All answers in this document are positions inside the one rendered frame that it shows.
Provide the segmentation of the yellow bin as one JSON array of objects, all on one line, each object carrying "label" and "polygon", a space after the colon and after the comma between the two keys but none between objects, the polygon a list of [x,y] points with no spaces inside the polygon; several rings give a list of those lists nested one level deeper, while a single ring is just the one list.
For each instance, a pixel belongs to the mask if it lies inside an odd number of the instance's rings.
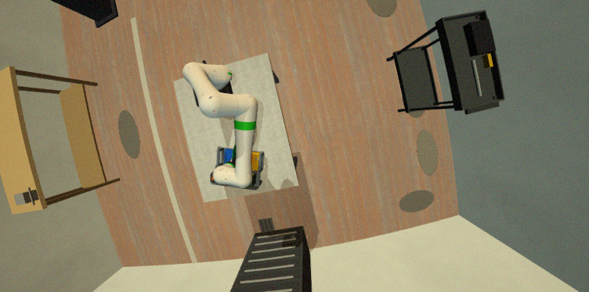
[{"label": "yellow bin", "polygon": [[252,153],[252,170],[258,171],[258,160],[256,161],[255,158],[258,158],[259,153]]}]

